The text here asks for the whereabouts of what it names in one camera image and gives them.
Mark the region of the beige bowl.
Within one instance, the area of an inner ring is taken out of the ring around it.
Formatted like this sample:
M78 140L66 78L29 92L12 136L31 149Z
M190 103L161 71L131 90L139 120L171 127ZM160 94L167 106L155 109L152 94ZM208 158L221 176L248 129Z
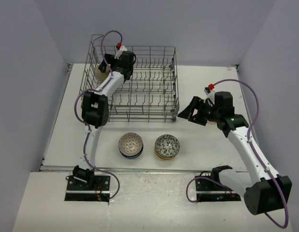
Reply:
M101 72L101 70L99 69L100 66L97 66L95 68L95 78L99 81L99 82L103 82L109 75L110 72L110 68L107 67L105 72Z
M217 123L216 122L211 122L211 121L207 121L207 126L217 126Z

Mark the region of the blue white floral bowl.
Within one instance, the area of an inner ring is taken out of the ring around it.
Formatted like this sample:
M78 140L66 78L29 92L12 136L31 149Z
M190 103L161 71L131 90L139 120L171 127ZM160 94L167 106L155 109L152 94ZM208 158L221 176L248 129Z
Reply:
M122 153L122 152L120 152L120 153L121 153L121 155L122 155L123 157L125 157L125 158L127 158L127 159L135 159L135 158L137 158L137 157L139 157L139 156L141 155L142 151L140 151L140 152L137 153L136 155L126 155L126 154L124 154L124 153Z

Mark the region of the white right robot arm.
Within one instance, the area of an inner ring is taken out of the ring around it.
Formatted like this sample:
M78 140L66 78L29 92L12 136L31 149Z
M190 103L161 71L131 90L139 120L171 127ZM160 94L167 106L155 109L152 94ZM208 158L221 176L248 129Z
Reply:
M242 115L235 113L230 92L217 92L210 100L195 96L178 117L202 126L209 121L216 123L236 148L249 173L245 178L228 165L219 166L212 169L210 177L199 176L201 183L210 181L216 190L228 188L236 192L252 215L286 209L292 182L288 176L279 174L248 134L249 125Z

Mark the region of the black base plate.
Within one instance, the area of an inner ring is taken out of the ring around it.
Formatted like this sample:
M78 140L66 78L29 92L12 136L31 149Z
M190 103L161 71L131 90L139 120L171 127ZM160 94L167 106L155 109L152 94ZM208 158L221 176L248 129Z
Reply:
M110 200L110 180L107 175L94 176L93 184L88 184L72 175L66 177L67 187L64 201L106 202Z
M205 179L195 180L197 202L237 202L240 195Z

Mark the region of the beige front bowl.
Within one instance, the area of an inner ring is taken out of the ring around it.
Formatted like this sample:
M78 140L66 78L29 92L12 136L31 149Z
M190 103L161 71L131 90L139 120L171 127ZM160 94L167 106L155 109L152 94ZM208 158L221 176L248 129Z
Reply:
M217 123L216 122L211 122L211 121L207 121L207 126L217 126Z

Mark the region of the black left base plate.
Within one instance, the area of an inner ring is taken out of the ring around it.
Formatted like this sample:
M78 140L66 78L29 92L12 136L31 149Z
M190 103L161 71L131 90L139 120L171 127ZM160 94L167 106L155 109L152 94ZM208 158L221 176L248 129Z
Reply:
M110 200L110 180L107 175L94 176L93 184L88 184L72 175L66 177L67 187L64 201L106 202Z

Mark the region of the pink patterned bowl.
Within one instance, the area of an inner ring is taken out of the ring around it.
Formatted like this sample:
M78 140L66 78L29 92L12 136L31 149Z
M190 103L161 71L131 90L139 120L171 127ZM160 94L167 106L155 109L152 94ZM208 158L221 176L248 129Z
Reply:
M180 151L180 142L173 135L163 134L156 139L154 150L156 155L162 157L177 156Z

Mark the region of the brown lattice pattern bowl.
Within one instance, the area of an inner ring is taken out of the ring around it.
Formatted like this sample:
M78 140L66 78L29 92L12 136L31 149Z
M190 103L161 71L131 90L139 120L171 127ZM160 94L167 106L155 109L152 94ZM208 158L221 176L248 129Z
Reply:
M125 133L118 141L119 151L126 155L136 155L143 149L143 141L139 134Z

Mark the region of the yellow teal flower bowl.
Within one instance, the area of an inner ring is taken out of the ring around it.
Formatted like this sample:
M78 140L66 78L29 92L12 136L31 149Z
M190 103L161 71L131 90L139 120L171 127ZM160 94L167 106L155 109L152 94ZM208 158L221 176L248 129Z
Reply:
M174 158L176 158L176 156L173 156L173 157L162 157L162 156L159 156L159 155L156 155L159 159L161 160L173 160Z

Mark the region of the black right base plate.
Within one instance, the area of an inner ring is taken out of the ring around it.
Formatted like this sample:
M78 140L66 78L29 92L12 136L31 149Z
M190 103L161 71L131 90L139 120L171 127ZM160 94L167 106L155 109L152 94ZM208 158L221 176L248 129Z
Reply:
M237 202L240 195L205 179L195 180L197 202Z

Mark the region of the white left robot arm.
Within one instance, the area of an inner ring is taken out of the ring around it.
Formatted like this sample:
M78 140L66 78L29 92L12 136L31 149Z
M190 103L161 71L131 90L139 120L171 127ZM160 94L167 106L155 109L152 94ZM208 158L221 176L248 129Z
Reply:
M73 177L85 190L94 187L95 154L101 130L109 120L109 98L133 74L136 55L132 51L119 51L116 55L105 54L103 62L97 67L98 74L107 77L97 88L83 90L74 103L76 118L87 126L83 145L83 156L73 170Z

